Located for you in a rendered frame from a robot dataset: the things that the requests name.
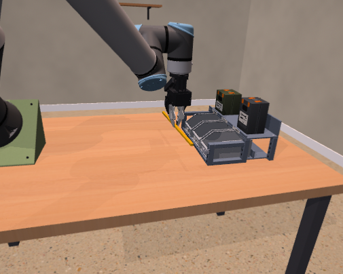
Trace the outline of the yellow bar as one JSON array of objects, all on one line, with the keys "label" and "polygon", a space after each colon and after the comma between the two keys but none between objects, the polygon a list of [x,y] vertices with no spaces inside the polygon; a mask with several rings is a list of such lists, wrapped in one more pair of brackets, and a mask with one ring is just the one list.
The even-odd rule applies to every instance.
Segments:
[{"label": "yellow bar", "polygon": [[[162,114],[170,121],[169,116],[164,111],[162,111]],[[182,130],[176,124],[175,129],[180,133],[180,135],[182,135],[182,137],[187,141],[187,143],[190,146],[194,145],[194,143],[182,132]]]}]

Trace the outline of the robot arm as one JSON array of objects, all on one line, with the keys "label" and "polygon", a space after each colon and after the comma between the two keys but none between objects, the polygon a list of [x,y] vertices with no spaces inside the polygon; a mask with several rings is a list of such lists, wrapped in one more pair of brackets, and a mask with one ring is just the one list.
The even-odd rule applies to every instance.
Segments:
[{"label": "robot arm", "polygon": [[[192,71],[194,27],[169,22],[168,26],[134,25],[117,0],[66,0],[138,77],[142,90],[167,92],[167,71],[184,75]],[[12,142],[22,129],[22,115],[0,97],[0,148]]]}]

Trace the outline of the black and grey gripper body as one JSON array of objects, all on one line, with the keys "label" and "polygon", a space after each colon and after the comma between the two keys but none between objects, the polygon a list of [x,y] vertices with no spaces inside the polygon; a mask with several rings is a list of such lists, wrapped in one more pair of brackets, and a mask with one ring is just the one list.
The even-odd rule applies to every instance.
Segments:
[{"label": "black and grey gripper body", "polygon": [[170,101],[172,99],[172,106],[191,106],[192,92],[186,88],[188,76],[189,73],[184,75],[170,73],[170,77],[174,77],[174,84],[167,91],[167,96]]}]

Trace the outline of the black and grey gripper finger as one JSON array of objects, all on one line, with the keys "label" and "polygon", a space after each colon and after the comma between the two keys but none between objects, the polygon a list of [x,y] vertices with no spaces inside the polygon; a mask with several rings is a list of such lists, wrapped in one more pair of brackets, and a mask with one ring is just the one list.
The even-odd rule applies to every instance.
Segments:
[{"label": "black and grey gripper finger", "polygon": [[185,111],[186,106],[178,106],[177,108],[178,108],[178,114],[177,114],[176,124],[179,127],[181,120],[185,118],[184,111]]},{"label": "black and grey gripper finger", "polygon": [[171,101],[168,99],[168,96],[165,96],[164,106],[166,108],[166,112],[168,113],[172,126],[175,127],[175,122],[174,122],[174,120],[176,119],[175,106],[171,105]]}]

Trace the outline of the grey metal rack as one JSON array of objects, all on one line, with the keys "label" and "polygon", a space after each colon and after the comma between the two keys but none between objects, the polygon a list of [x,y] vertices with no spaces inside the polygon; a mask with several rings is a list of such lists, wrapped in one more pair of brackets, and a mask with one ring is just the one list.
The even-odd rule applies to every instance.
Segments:
[{"label": "grey metal rack", "polygon": [[[242,136],[242,140],[238,141],[227,141],[227,142],[208,142],[207,150],[204,148],[198,148],[196,143],[193,141],[192,137],[185,130],[185,122],[187,121],[187,116],[193,116],[195,114],[201,113],[214,113],[224,122],[226,122],[233,130]],[[268,161],[274,160],[274,154],[276,150],[276,145],[278,141],[278,135],[281,128],[281,120],[270,115],[268,113],[265,131],[263,134],[245,134],[241,129],[237,127],[238,115],[222,115],[218,112],[215,107],[209,105],[208,111],[186,111],[184,112],[185,118],[181,120],[181,129],[185,132],[186,136],[194,143],[194,147],[203,158],[204,162],[207,165],[224,165],[224,164],[233,164],[233,163],[246,163],[248,159],[264,159]],[[251,146],[250,157],[247,157],[249,150],[250,139],[261,139],[261,138],[270,138],[270,143],[268,147],[268,153],[264,152],[259,148],[254,142]],[[241,146],[240,157],[231,157],[223,159],[213,159],[214,150],[218,148],[228,148],[228,147],[238,147]],[[203,153],[202,153],[203,152]],[[204,156],[206,154],[206,157]]]}]

